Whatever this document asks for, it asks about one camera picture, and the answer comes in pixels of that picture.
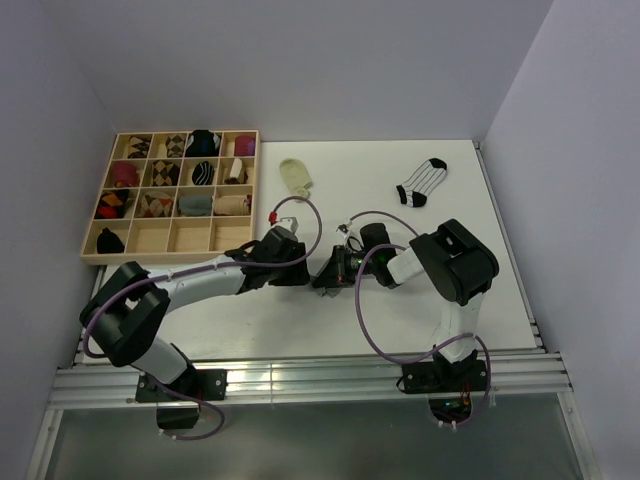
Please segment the grey ankle sock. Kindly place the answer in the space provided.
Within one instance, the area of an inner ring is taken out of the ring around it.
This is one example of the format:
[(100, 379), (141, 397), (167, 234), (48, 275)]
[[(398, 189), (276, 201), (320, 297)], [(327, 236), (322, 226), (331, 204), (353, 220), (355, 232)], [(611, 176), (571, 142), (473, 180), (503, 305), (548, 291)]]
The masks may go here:
[(314, 280), (311, 283), (313, 290), (321, 297), (336, 297), (342, 290), (343, 286), (341, 285), (325, 285), (320, 282), (318, 279)]

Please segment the black sock with white stripes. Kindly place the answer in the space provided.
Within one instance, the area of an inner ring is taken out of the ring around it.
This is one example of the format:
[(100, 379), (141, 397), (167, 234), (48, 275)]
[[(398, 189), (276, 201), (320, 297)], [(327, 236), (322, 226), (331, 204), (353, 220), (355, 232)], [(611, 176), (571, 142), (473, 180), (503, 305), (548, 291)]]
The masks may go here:
[(98, 254), (123, 253), (125, 245), (116, 233), (108, 228), (103, 228), (96, 239), (96, 252)]

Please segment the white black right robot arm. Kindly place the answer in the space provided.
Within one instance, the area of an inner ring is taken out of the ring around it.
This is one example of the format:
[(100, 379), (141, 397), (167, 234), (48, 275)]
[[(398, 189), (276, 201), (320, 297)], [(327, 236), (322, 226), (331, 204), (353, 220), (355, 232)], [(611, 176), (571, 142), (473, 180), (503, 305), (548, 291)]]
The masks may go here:
[(419, 234), (408, 247), (393, 247), (382, 223), (361, 228), (356, 246), (335, 246), (312, 286), (340, 291), (373, 276), (393, 289), (425, 275), (443, 299), (442, 316), (430, 360), (402, 360), (397, 388), (405, 394), (455, 393), (468, 403), (473, 392), (490, 388), (490, 359), (477, 338), (479, 311), (499, 274), (495, 255), (460, 222), (451, 219), (435, 232)]

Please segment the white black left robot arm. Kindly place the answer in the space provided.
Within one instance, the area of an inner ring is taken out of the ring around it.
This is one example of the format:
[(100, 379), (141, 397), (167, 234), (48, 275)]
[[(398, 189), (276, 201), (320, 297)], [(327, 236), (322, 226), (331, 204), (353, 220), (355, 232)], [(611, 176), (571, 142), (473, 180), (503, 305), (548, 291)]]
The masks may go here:
[(138, 262), (121, 265), (80, 314), (85, 338), (93, 339), (115, 367), (131, 366), (143, 383), (172, 399), (200, 397), (208, 389), (192, 362), (159, 337), (166, 315), (220, 296), (266, 285), (303, 286), (310, 280), (305, 244), (282, 226), (212, 260), (153, 276)]

